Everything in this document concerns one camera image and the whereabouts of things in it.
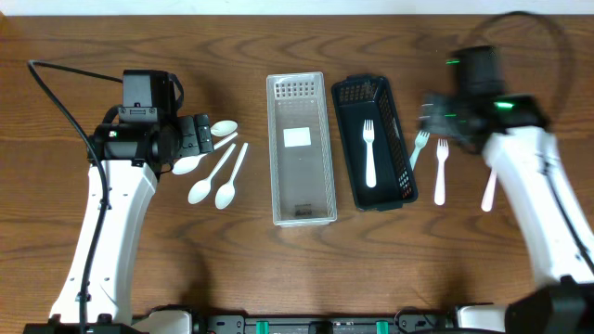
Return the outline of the white plastic spoon top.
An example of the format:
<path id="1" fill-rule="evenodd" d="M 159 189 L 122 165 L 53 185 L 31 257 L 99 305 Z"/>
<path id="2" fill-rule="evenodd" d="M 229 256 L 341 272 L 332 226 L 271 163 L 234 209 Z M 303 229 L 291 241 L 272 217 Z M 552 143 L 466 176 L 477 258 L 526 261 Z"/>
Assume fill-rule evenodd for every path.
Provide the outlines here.
<path id="1" fill-rule="evenodd" d="M 217 137 L 224 137 L 231 135 L 238 129 L 238 124 L 235 121 L 224 120 L 216 122 L 211 127 L 211 134 Z"/>

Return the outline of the pinkish white plastic spoon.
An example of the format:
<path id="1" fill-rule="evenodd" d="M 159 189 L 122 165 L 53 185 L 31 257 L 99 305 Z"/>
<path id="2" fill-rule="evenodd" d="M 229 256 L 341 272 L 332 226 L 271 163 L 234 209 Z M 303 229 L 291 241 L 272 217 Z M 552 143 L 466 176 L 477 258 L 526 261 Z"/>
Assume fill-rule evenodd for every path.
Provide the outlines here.
<path id="1" fill-rule="evenodd" d="M 494 169 L 492 169 L 489 174 L 489 178 L 487 180 L 487 183 L 486 183 L 486 186 L 484 189 L 484 195 L 483 195 L 482 202 L 481 202 L 481 209 L 484 212 L 490 212 L 492 210 L 494 196 L 495 196 L 495 190 L 496 190 L 496 184 L 497 184 L 497 172 Z"/>

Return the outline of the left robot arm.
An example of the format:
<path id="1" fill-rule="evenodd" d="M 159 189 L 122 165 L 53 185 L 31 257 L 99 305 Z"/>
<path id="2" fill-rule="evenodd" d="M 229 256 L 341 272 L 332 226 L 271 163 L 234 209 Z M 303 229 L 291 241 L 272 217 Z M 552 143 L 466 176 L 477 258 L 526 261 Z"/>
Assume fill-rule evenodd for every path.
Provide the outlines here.
<path id="1" fill-rule="evenodd" d="M 109 205 L 98 237 L 89 275 L 86 320 L 96 323 L 110 315 L 116 323 L 132 322 L 131 287 L 142 224 L 158 184 L 148 164 L 134 166 L 130 160 L 102 162 L 107 176 Z M 102 184 L 96 166 L 88 172 L 88 200 L 82 230 L 66 282 L 54 302 L 50 317 L 62 323 L 80 321 L 80 294 L 87 259 L 102 199 Z"/>

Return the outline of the black plastic mesh basket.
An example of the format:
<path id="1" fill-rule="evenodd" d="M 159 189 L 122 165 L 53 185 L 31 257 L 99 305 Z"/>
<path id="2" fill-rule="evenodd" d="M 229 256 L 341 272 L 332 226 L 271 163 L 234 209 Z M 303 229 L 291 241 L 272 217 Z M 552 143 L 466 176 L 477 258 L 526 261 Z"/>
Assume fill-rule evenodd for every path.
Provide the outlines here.
<path id="1" fill-rule="evenodd" d="M 388 79 L 352 75 L 335 83 L 331 94 L 357 209 L 389 211 L 417 200 L 419 192 Z"/>

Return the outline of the white plastic fork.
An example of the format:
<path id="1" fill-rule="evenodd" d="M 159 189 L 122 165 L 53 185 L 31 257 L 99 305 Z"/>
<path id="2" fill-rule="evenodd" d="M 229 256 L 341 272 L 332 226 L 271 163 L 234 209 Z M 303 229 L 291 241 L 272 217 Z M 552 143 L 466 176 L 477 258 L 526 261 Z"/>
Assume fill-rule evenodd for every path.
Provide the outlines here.
<path id="1" fill-rule="evenodd" d="M 438 161 L 437 175 L 434 189 L 434 203 L 444 205 L 446 202 L 446 176 L 445 164 L 449 155 L 448 143 L 445 139 L 439 139 L 436 148 L 436 157 Z"/>
<path id="2" fill-rule="evenodd" d="M 372 120 L 365 120 L 363 126 L 363 140 L 366 143 L 366 185 L 373 188 L 377 185 L 373 143 L 375 140 L 374 123 Z"/>

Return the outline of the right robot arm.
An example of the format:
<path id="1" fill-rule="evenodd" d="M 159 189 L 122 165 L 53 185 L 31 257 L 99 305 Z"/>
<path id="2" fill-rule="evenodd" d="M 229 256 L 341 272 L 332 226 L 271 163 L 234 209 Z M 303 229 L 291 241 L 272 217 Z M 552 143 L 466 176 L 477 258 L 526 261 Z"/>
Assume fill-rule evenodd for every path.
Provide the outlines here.
<path id="1" fill-rule="evenodd" d="M 536 284 L 506 306 L 463 305 L 435 333 L 590 333 L 593 232 L 536 99 L 509 94 L 493 46 L 467 47 L 447 62 L 453 96 L 427 96 L 423 125 L 480 154 L 496 174 L 521 229 Z"/>

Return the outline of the light blue plastic fork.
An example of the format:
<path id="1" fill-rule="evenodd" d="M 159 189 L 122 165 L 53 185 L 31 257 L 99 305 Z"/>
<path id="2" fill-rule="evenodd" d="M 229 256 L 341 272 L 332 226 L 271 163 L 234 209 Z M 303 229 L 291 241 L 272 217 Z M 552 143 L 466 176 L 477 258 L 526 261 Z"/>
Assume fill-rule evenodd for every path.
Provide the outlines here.
<path id="1" fill-rule="evenodd" d="M 426 132 L 426 131 L 419 131 L 415 141 L 414 141 L 414 149 L 413 152 L 409 158 L 409 162 L 410 162 L 410 167 L 411 169 L 415 168 L 416 162 L 418 160 L 419 154 L 422 151 L 422 149 L 426 146 L 428 139 L 430 137 L 430 133 Z"/>

